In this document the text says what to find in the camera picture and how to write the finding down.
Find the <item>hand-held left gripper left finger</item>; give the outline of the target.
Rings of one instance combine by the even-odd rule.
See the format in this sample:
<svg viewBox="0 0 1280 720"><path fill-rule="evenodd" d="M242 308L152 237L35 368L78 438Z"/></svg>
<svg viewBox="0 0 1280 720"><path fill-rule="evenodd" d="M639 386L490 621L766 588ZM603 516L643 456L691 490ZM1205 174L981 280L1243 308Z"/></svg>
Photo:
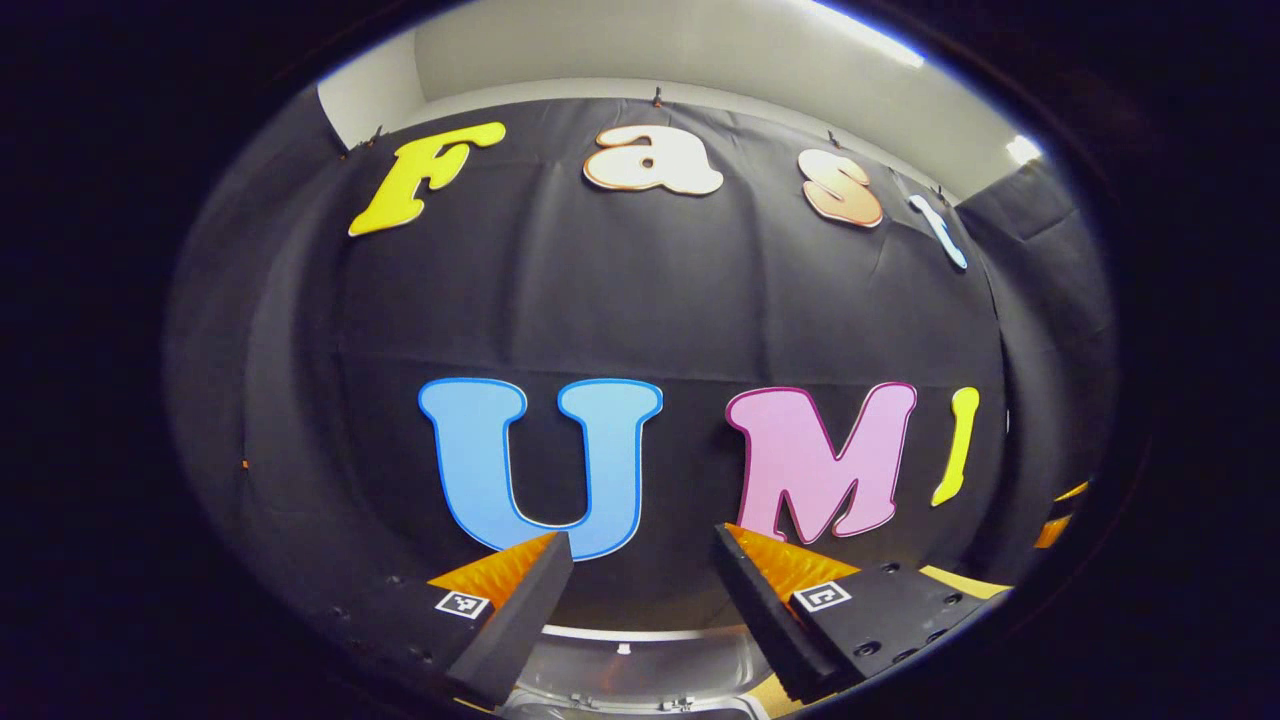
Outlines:
<svg viewBox="0 0 1280 720"><path fill-rule="evenodd" d="M572 569L567 533L550 532L429 580L387 577L330 607L330 635L407 691L498 708Z"/></svg>

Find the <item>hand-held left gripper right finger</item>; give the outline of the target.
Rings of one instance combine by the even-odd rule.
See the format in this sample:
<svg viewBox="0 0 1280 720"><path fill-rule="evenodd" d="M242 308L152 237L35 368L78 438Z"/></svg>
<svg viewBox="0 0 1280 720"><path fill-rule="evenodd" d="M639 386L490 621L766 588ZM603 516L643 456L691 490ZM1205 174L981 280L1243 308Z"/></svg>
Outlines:
<svg viewBox="0 0 1280 720"><path fill-rule="evenodd" d="M982 619L1001 585L891 560L855 568L754 530L714 529L712 561L787 697L817 702Z"/></svg>

